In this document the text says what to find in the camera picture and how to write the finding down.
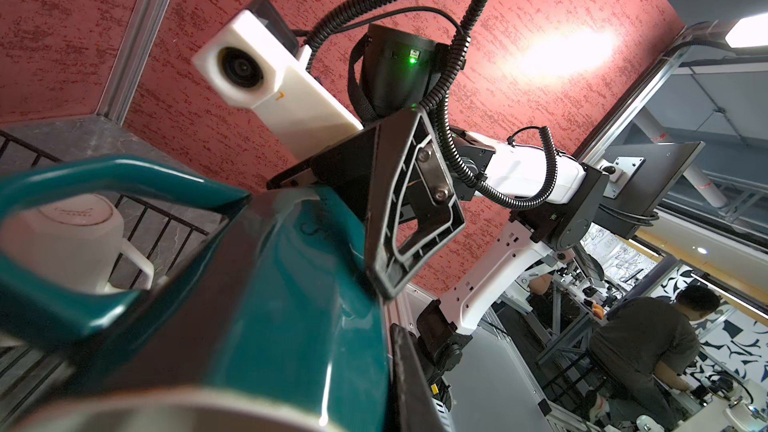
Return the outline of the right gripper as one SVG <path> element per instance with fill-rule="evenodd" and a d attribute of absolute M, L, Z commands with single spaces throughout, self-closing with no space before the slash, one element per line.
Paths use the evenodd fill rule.
<path fill-rule="evenodd" d="M 484 172 L 495 148 L 459 127 L 450 131 L 470 172 Z M 336 191 L 357 216 L 368 206 L 365 272 L 384 300 L 395 299 L 465 226 L 453 180 L 424 112 L 399 111 L 275 175 L 267 188 L 315 183 Z"/>

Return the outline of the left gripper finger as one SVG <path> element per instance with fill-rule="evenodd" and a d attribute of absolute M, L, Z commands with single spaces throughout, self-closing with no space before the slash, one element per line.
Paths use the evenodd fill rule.
<path fill-rule="evenodd" d="M 390 431 L 446 430 L 438 415 L 410 333 L 391 324 L 392 369 L 390 384 Z"/>

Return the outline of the white cup teal outside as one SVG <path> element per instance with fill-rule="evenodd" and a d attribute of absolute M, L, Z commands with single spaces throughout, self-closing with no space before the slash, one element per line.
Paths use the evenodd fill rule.
<path fill-rule="evenodd" d="M 69 376 L 18 431 L 390 431 L 382 306 L 363 228 L 330 189 L 251 195 L 113 156 L 1 182 L 1 213 L 110 190 L 225 221 L 163 286 L 71 291 L 1 261 L 1 326 Z"/>

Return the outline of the tall white faceted mug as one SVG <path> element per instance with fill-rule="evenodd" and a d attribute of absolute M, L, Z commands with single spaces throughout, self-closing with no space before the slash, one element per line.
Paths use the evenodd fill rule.
<path fill-rule="evenodd" d="M 148 290 L 154 265 L 124 237 L 124 218 L 104 196 L 82 194 L 15 214 L 1 225 L 1 250 L 12 261 L 65 288 L 111 294 L 119 256 L 139 269 Z"/>

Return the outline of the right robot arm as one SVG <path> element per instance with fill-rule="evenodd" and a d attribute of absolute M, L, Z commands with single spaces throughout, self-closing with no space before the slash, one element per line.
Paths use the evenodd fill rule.
<path fill-rule="evenodd" d="M 305 43 L 317 53 L 331 36 L 397 1 L 346 0 L 313 26 Z M 534 263 L 579 250 L 608 180 L 559 151 L 544 126 L 538 128 L 539 146 L 471 136 L 472 144 L 492 153 L 485 166 L 471 168 L 460 156 L 449 124 L 449 92 L 487 2 L 471 0 L 427 91 L 380 116 L 351 82 L 348 94 L 363 130 L 270 181 L 274 189 L 311 184 L 336 193 L 365 225 L 366 272 L 386 300 L 464 226 L 457 184 L 509 211 L 501 238 L 464 282 L 418 316 L 419 367 L 435 393 L 447 390 L 445 373 L 459 363 L 486 310 L 509 285 Z"/>

